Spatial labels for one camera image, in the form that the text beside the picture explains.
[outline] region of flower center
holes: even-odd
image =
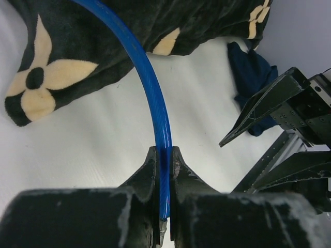
[[[42,83],[43,69],[41,67],[32,69],[26,78],[26,87],[28,89],[39,89]]]

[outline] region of beige petal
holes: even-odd
[[[250,19],[249,21],[252,22],[254,21],[257,17],[258,14],[263,10],[263,6],[259,5],[257,6],[250,14]]]
[[[267,7],[269,5],[270,0],[265,0],[263,4],[263,8]]]
[[[269,10],[270,10],[270,7],[266,7],[262,10],[261,14],[258,17],[258,22],[259,23],[262,23],[264,21],[264,19],[267,16]]]
[[[67,88],[86,78],[97,66],[83,60],[56,60],[44,69],[43,86],[54,90]]]
[[[36,38],[35,38],[35,57],[31,68],[44,67],[52,52],[52,40],[45,29],[40,15],[38,15]]]
[[[26,117],[35,121],[54,111],[55,100],[45,88],[27,89],[22,96],[21,107]]]
[[[174,48],[176,39],[179,34],[180,34],[180,29],[178,27],[160,40],[160,42],[153,49],[153,53],[158,55],[168,56],[171,53],[172,49]]]
[[[257,21],[252,21],[249,23],[249,36],[248,39],[254,39],[257,35]]]
[[[14,79],[12,80],[9,89],[7,91],[7,96],[8,97],[13,97],[16,96],[23,91],[25,91],[26,86],[25,86],[25,81],[27,78],[27,75],[29,74],[30,70],[25,70],[25,71],[20,71],[16,73]]]

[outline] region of blue cloth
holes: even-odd
[[[278,77],[278,70],[276,66],[270,66],[254,50],[243,52],[236,42],[228,44],[228,57],[238,91],[235,100],[243,109],[249,98]],[[252,126],[248,132],[257,137],[275,125],[277,125],[275,120],[267,116]]]

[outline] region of gray wall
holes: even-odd
[[[331,0],[274,0],[257,52],[279,73],[306,77],[331,68]]]

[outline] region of blue tube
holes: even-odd
[[[134,34],[106,5],[98,0],[72,1],[89,10],[112,30],[136,67],[147,96],[155,143],[160,154],[160,218],[166,220],[170,215],[169,172],[172,143],[166,104],[151,63]]]

